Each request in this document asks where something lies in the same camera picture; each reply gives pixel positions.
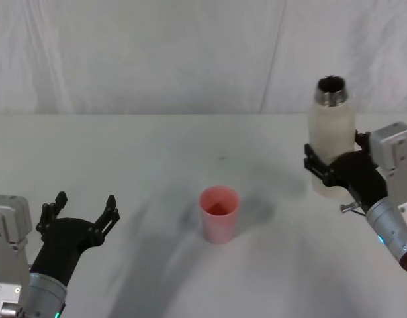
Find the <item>white bottle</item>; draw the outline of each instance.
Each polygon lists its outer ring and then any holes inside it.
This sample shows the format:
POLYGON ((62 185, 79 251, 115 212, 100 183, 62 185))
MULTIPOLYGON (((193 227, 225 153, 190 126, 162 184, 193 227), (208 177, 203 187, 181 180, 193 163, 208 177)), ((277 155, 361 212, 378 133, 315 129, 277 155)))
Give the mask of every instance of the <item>white bottle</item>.
MULTIPOLYGON (((327 76, 318 82, 308 116, 309 143, 325 164, 355 149, 355 112, 347 103, 348 97, 343 78, 327 76)), ((312 176, 312 187, 331 199, 344 199, 348 195, 342 187, 324 186, 315 176, 312 176)))

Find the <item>plastic cup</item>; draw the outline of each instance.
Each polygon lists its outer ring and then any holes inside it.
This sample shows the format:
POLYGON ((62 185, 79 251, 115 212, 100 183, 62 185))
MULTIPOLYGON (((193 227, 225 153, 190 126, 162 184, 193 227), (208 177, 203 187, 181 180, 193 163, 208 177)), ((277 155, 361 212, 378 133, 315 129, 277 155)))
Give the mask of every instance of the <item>plastic cup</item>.
POLYGON ((234 237, 240 197, 229 187, 210 187, 201 193, 203 234, 213 244, 227 243, 234 237))

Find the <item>white backdrop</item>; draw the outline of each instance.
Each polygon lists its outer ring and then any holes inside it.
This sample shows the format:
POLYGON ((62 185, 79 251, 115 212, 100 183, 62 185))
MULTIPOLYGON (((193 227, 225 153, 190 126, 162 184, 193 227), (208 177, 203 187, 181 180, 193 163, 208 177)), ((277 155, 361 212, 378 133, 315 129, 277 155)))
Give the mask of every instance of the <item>white backdrop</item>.
POLYGON ((407 111, 407 0, 0 0, 0 113, 407 111))

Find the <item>white tabletop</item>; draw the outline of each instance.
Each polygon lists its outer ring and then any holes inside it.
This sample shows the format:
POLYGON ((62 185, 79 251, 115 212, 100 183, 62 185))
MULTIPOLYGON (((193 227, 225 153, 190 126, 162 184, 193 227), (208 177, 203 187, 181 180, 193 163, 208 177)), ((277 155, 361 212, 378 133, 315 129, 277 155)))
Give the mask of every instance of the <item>white tabletop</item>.
POLYGON ((81 257, 66 318, 407 317, 407 273, 363 217, 312 191, 306 141, 304 115, 0 117, 0 193, 25 196, 33 224, 59 191, 61 217, 90 221, 116 196, 121 220, 81 257), (199 230, 212 185, 242 197, 223 246, 199 230))

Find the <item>metal cylinder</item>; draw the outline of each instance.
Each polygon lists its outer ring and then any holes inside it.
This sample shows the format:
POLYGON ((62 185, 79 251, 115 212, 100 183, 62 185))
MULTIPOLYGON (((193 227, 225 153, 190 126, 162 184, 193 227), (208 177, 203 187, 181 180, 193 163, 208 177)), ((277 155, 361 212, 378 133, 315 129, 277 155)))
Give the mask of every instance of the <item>metal cylinder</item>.
POLYGON ((23 309, 28 317, 57 317, 64 306, 66 293, 61 282, 44 274, 31 273, 28 301, 23 309))
POLYGON ((333 107, 341 105, 348 98, 349 94, 343 78, 330 75, 319 80, 315 91, 315 102, 317 104, 333 107))
POLYGON ((397 261, 407 253, 407 224, 388 197, 367 212, 367 221, 397 261))

